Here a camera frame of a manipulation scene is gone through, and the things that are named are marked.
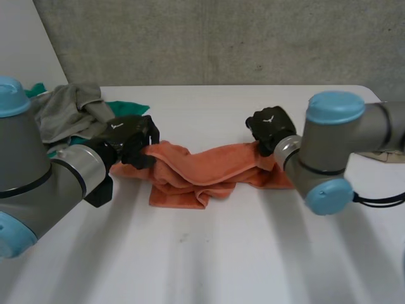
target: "black cable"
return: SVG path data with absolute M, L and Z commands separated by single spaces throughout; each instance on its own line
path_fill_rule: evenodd
M 381 205 L 367 204 L 362 201 L 358 201 L 357 203 L 360 203 L 360 204 L 370 207 L 370 208 L 391 208 L 391 207 L 399 206 L 399 205 L 405 203 L 405 201 L 398 201 L 397 203 L 394 203 L 394 204 L 381 204 Z
M 371 208 L 390 208 L 405 203 L 405 192 L 389 198 L 379 199 L 363 198 L 355 192 L 353 202 L 360 203 Z

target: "concrete wall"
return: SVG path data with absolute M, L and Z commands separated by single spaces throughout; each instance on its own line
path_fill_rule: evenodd
M 404 0 L 34 0 L 69 81 L 361 84 L 405 99 Z

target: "crumpled gray cloth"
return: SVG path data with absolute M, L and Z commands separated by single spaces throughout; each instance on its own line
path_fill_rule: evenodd
M 384 163 L 405 163 L 405 153 L 401 151 L 376 151 L 358 154 Z
M 105 129 L 104 123 L 85 110 L 91 103 L 105 104 L 100 87 L 91 83 L 59 85 L 53 92 L 31 99 L 35 121 L 48 153 L 67 147 L 71 136 L 90 139 Z

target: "black band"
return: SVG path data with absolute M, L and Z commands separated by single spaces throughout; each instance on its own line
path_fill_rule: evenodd
M 387 109 L 381 103 L 375 103 L 374 105 L 376 105 L 377 107 L 379 107 L 382 110 L 382 113 L 384 113 L 384 116 L 387 121 L 387 133 L 385 135 L 384 142 L 382 143 L 382 145 L 380 147 L 380 149 L 384 149 L 384 147 L 390 142 L 391 136 L 392 136 L 391 119 L 390 119 L 390 115 L 389 115 Z
M 34 190 L 35 188 L 37 188 L 37 187 L 41 186 L 43 183 L 45 183 L 51 176 L 52 176 L 52 165 L 49 166 L 49 170 L 43 176 L 41 176 L 39 179 L 29 183 L 28 185 L 21 186 L 18 188 L 7 190 L 7 191 L 1 191 L 0 198 L 10 198 L 12 196 L 16 196 L 16 195 L 23 194 L 28 191 Z
M 335 175 L 340 175 L 343 174 L 346 171 L 346 168 L 343 168 L 338 171 L 321 171 L 318 169 L 311 168 L 310 166 L 306 165 L 303 163 L 301 160 L 298 160 L 299 164 L 303 166 L 306 170 L 315 173 L 315 174 L 320 174 L 320 175 L 327 175 L 327 176 L 335 176 Z
M 296 149 L 295 151 L 291 152 L 289 156 L 287 156 L 287 157 L 285 158 L 285 161 L 284 161 L 284 164 L 283 164 L 283 171 L 285 171 L 285 166 L 286 166 L 287 162 L 290 160 L 290 158 L 291 158 L 293 155 L 297 154 L 298 152 L 299 152 L 299 149 Z
M 63 160 L 52 159 L 51 162 L 57 163 L 58 165 L 65 167 L 70 171 L 70 173 L 72 173 L 76 177 L 78 183 L 80 184 L 80 187 L 82 188 L 82 199 L 84 199 L 87 192 L 86 183 L 84 182 L 83 177 L 76 171 L 76 169 L 74 169 L 71 165 L 69 165 L 67 162 Z

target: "white table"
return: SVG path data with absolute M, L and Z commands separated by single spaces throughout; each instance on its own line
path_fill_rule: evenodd
M 252 141 L 245 119 L 282 105 L 302 132 L 308 99 L 347 86 L 103 87 L 135 101 L 161 138 L 192 153 Z M 347 172 L 369 197 L 404 191 L 405 166 L 353 155 Z M 114 200 L 81 202 L 26 255 L 0 265 L 2 304 L 404 303 L 405 206 L 312 214 L 295 191 L 237 185 L 206 210 L 153 208 L 150 185 L 115 179 Z

